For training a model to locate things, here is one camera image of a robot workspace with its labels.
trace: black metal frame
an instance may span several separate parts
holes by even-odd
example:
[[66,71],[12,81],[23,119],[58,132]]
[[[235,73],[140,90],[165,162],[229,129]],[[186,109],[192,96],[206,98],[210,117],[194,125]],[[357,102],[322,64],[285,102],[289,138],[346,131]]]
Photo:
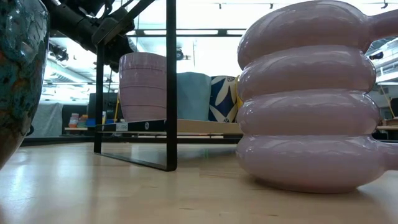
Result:
[[[226,136],[224,139],[177,139],[177,21],[176,21],[176,0],[166,0],[166,35],[153,35],[154,37],[166,36],[167,48],[167,116],[166,120],[158,121],[144,121],[136,123],[122,123],[122,124],[105,124],[102,125],[102,111],[103,111],[103,76],[104,76],[104,47],[118,35],[121,30],[126,27],[135,17],[137,17],[146,7],[148,7],[154,0],[140,0],[137,5],[131,9],[128,14],[109,31],[104,38],[98,42],[97,45],[97,71],[96,71],[96,131],[94,138],[94,153],[120,159],[123,161],[132,162],[142,166],[152,167],[164,171],[174,171],[177,168],[177,143],[232,143],[236,144],[241,136]],[[217,35],[179,35],[184,37],[240,37],[241,35],[228,35],[226,29],[218,29]],[[118,130],[117,125],[126,125]],[[102,135],[104,132],[110,133],[125,133],[125,132],[164,132],[166,130],[167,137],[164,139],[137,139],[134,142],[153,142],[166,143],[166,163],[165,166],[161,164],[154,164],[147,161],[137,159],[125,158],[115,154],[101,152]]]

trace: black metal table leg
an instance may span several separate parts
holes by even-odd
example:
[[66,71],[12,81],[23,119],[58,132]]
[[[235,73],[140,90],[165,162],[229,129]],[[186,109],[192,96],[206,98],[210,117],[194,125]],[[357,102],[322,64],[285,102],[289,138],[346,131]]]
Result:
[[[105,45],[103,42],[100,42],[97,45],[95,125],[102,124],[103,87],[104,87],[104,52],[105,52]],[[101,145],[102,145],[102,133],[96,131],[94,137],[94,153],[101,154]]]
[[166,0],[167,148],[166,171],[177,168],[177,21],[176,0]]

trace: display table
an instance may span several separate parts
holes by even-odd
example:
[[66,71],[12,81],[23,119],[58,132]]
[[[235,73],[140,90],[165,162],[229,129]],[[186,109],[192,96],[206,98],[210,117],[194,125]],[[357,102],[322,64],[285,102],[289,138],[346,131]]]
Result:
[[[20,148],[0,171],[0,223],[398,223],[398,172],[349,194],[303,194],[257,183],[239,167],[234,145],[182,145],[169,173],[92,148]],[[161,159],[164,147],[104,143],[103,150],[158,151]]]

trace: vase handle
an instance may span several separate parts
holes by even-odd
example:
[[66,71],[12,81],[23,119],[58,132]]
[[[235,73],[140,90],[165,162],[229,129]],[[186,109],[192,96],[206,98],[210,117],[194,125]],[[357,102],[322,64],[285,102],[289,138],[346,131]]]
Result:
[[369,16],[368,20],[371,26],[372,41],[385,37],[398,35],[398,9],[384,12],[375,16]]
[[398,144],[377,141],[377,148],[382,152],[386,170],[398,170]]

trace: ceiling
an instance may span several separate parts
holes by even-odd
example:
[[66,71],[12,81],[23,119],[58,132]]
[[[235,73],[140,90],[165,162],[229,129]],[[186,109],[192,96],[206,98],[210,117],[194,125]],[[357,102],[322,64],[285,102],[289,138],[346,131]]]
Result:
[[[275,1],[278,3],[273,2],[264,0],[177,0],[177,28],[246,29],[261,16],[288,4],[301,1],[278,0]],[[382,9],[384,6],[383,0],[357,0],[348,2],[358,7],[367,15],[375,15],[398,9],[398,0],[388,0],[389,5],[385,9]],[[134,1],[127,8],[131,9],[136,3],[137,1]],[[122,1],[116,0],[113,4],[113,10],[116,10],[121,4]],[[165,29],[165,18],[165,0],[161,0],[152,3],[134,22],[136,29]],[[237,76],[241,73],[236,57],[236,48],[239,40],[239,37],[178,37],[177,47],[182,49],[184,55],[188,55],[188,60],[178,61],[177,71],[202,72],[209,76]],[[77,83],[95,82],[95,54],[84,50],[68,38],[51,38],[50,41],[55,45],[66,48],[69,54],[67,62],[50,64],[49,67],[52,67],[52,70],[63,69],[64,74],[70,71],[72,75],[69,78],[72,78]],[[132,41],[137,43],[139,51],[152,52],[164,56],[166,54],[164,37],[132,37]],[[375,43],[371,50],[376,52],[379,47],[388,41]],[[111,69],[105,67],[104,80],[110,78],[110,76]],[[110,91],[117,91],[119,83],[118,74],[113,72],[111,79],[113,84]],[[82,100],[87,100],[88,93],[94,89],[94,86],[89,85],[67,85],[66,87],[70,88],[73,92],[81,93],[79,94],[79,99]]]

